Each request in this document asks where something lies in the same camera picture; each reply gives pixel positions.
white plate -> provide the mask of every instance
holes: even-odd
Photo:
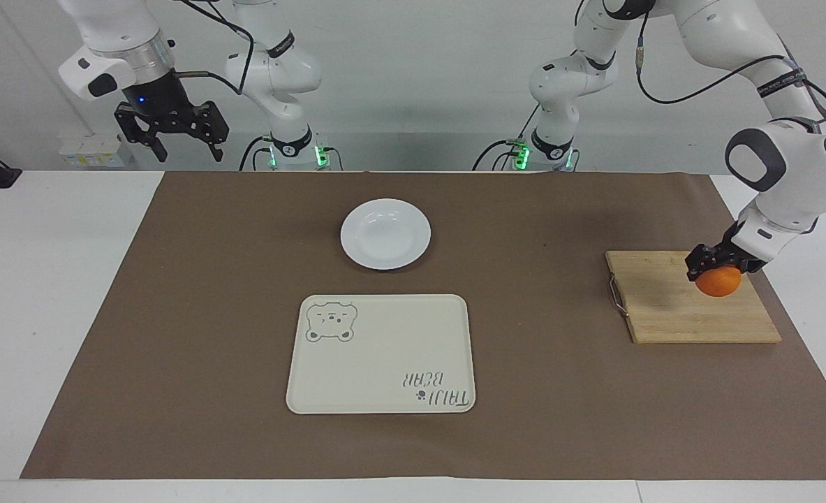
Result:
[[[295,414],[453,414],[475,400],[466,301],[311,296],[286,404]]]
[[[341,226],[341,246],[372,270],[396,270],[416,261],[432,241],[432,226],[418,207],[377,198],[356,207]]]

white tray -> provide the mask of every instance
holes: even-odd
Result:
[[[286,404],[295,414],[464,413],[475,400],[459,296],[310,296]]]

white table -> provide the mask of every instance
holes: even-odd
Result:
[[[162,175],[35,171],[0,191],[0,501],[826,501],[826,481],[18,481]],[[734,213],[751,199],[713,178]],[[826,214],[766,271],[826,378]]]

black cable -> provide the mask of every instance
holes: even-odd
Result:
[[[705,86],[704,88],[701,88],[701,89],[697,90],[696,92],[691,93],[688,96],[683,96],[683,98],[680,98],[680,99],[657,99],[657,98],[655,98],[655,96],[652,96],[651,93],[649,93],[648,89],[645,89],[645,85],[642,83],[642,55],[640,55],[640,51],[642,51],[642,48],[644,47],[643,41],[644,41],[644,35],[645,35],[645,27],[646,27],[646,24],[648,24],[648,22],[649,22],[649,13],[646,13],[645,14],[645,19],[642,20],[642,28],[640,28],[640,32],[639,32],[639,43],[638,43],[637,48],[636,48],[636,50],[637,50],[637,53],[636,53],[637,54],[636,55],[636,60],[637,60],[637,63],[636,63],[636,82],[639,83],[639,88],[642,90],[642,94],[644,94],[646,96],[646,98],[654,101],[655,103],[661,104],[661,105],[674,105],[674,104],[681,103],[681,102],[684,102],[684,101],[689,100],[689,99],[693,99],[693,98],[695,98],[695,96],[700,95],[704,92],[708,92],[710,89],[713,89],[716,86],[719,86],[720,84],[722,84],[726,80],[729,80],[732,77],[735,77],[736,75],[738,75],[742,71],[747,70],[748,68],[750,68],[752,66],[755,66],[755,64],[763,63],[764,61],[769,61],[769,60],[773,60],[773,59],[782,59],[782,60],[787,59],[786,57],[784,57],[783,55],[780,55],[780,54],[771,54],[771,55],[765,55],[764,57],[758,57],[754,61],[751,61],[751,63],[742,64],[742,66],[738,67],[735,70],[730,71],[728,74],[726,74],[726,76],[723,76],[722,78],[717,79],[716,82],[713,82],[713,83]]]
[[[208,3],[208,6],[211,6],[211,9],[214,9],[214,12],[215,12],[215,13],[217,13],[217,15],[218,15],[218,16],[221,16],[221,19],[222,19],[222,20],[227,20],[227,18],[225,18],[225,17],[223,16],[223,14],[222,14],[222,13],[221,13],[221,11],[217,8],[217,6],[215,6],[214,2],[212,2],[212,0],[205,0],[205,2],[206,2],[206,3]]]
[[[797,60],[795,59],[795,54],[793,54],[793,53],[792,53],[792,49],[790,49],[790,48],[788,47],[788,44],[786,44],[786,42],[782,39],[782,37],[781,37],[781,36],[777,36],[777,37],[779,37],[779,42],[781,42],[781,43],[782,43],[782,47],[783,47],[783,48],[786,48],[786,54],[788,54],[788,58],[789,58],[790,60],[794,61],[794,62],[795,62],[795,64],[797,64]],[[813,94],[812,92],[810,92],[809,90],[808,90],[806,93],[808,93],[808,95],[809,95],[809,99],[811,99],[811,101],[813,102],[813,105],[816,107],[816,109],[817,109],[817,111],[819,112],[819,114],[821,114],[821,115],[822,115],[822,117],[823,117],[822,121],[817,121],[817,124],[822,123],[822,122],[826,122],[826,118],[825,118],[826,112],[825,112],[825,109],[824,109],[824,108],[822,108],[822,104],[821,104],[821,103],[819,103],[819,100],[818,100],[818,99],[816,99],[816,95],[815,95],[815,94]]]
[[[251,156],[251,168],[254,169],[254,171],[257,171],[257,155],[261,152],[270,152],[270,149],[268,147],[264,147],[263,149],[254,150],[254,153]]]
[[[249,33],[247,31],[247,29],[242,28],[241,26],[239,26],[237,24],[233,24],[233,23],[229,22],[228,20],[221,19],[221,18],[215,16],[212,13],[209,13],[208,10],[202,9],[202,7],[197,6],[196,4],[192,3],[190,0],[177,0],[177,2],[185,4],[185,6],[188,6],[192,10],[195,10],[197,13],[202,14],[202,16],[205,16],[206,18],[211,19],[211,20],[215,20],[215,22],[221,23],[222,25],[226,26],[227,28],[232,29],[232,31],[236,31],[238,33],[241,33],[241,34],[245,35],[248,38],[248,55],[246,57],[246,66],[244,67],[244,70],[242,70],[242,79],[239,81],[239,88],[238,88],[239,94],[241,94],[244,90],[244,82],[246,82],[246,78],[248,77],[248,68],[251,67],[251,57],[254,54],[254,37],[251,36],[251,33]]]
[[[582,9],[584,3],[586,3],[586,0],[581,0],[581,3],[577,6],[577,12],[575,13],[575,26],[577,26],[577,19],[580,16],[580,10]]]
[[[480,153],[478,160],[474,161],[474,166],[471,166],[471,171],[477,171],[478,165],[484,159],[484,156],[487,156],[487,153],[490,152],[490,150],[496,149],[496,147],[499,147],[500,145],[506,145],[506,140],[499,140],[490,143],[490,146],[487,147],[487,149],[484,149],[484,152]]]
[[[814,83],[812,82],[812,80],[810,80],[810,79],[804,79],[804,83],[806,83],[806,85],[810,86],[810,87],[811,87],[812,89],[814,89],[816,92],[818,92],[819,94],[821,94],[821,95],[823,96],[823,98],[825,98],[825,101],[826,101],[826,92],[825,92],[825,90],[823,90],[822,88],[820,88],[818,85],[814,84]]]
[[[537,106],[534,106],[533,112],[531,112],[531,116],[527,118],[527,122],[524,123],[524,127],[522,127],[522,130],[519,131],[518,136],[516,137],[518,140],[521,140],[524,137],[524,132],[527,131],[527,127],[529,125],[531,125],[531,121],[533,121],[534,115],[537,115],[537,110],[540,110],[540,104],[537,104]],[[509,147],[509,152],[508,153],[510,154],[510,156],[514,151],[515,151],[515,146]],[[499,171],[506,171],[506,162],[508,162],[508,160],[509,160],[509,157],[506,157],[506,159],[503,161],[503,167],[500,168]]]
[[[496,159],[493,161],[493,166],[492,166],[492,168],[490,168],[490,171],[496,171],[496,165],[499,164],[499,159],[502,159],[503,157],[506,157],[506,160],[509,160],[508,157],[512,157],[512,156],[515,156],[515,154],[511,154],[509,152],[503,152],[502,154],[499,154],[498,156],[496,156]],[[503,169],[506,169],[506,163],[503,163]]]
[[[177,76],[177,79],[195,79],[197,77],[211,77],[212,79],[220,80],[220,82],[223,82],[225,85],[230,87],[230,89],[233,89],[233,92],[235,92],[236,94],[242,94],[242,92],[236,86],[234,86],[233,83],[231,83],[229,80],[226,80],[224,77],[221,77],[217,73],[212,73],[211,71],[177,71],[175,75]]]
[[[341,152],[336,147],[326,147],[323,152],[335,152],[335,155],[339,157],[339,169],[341,171],[345,170],[345,163],[341,161]]]
[[[251,140],[246,147],[246,151],[242,154],[242,161],[239,163],[239,171],[244,169],[244,162],[248,159],[248,154],[251,153],[251,150],[254,148],[254,145],[257,145],[258,141],[272,141],[272,138],[267,138],[265,136],[258,136],[256,139]]]

electrical outlet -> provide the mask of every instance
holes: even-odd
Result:
[[[64,138],[59,155],[72,168],[125,168],[133,154],[118,135]]]

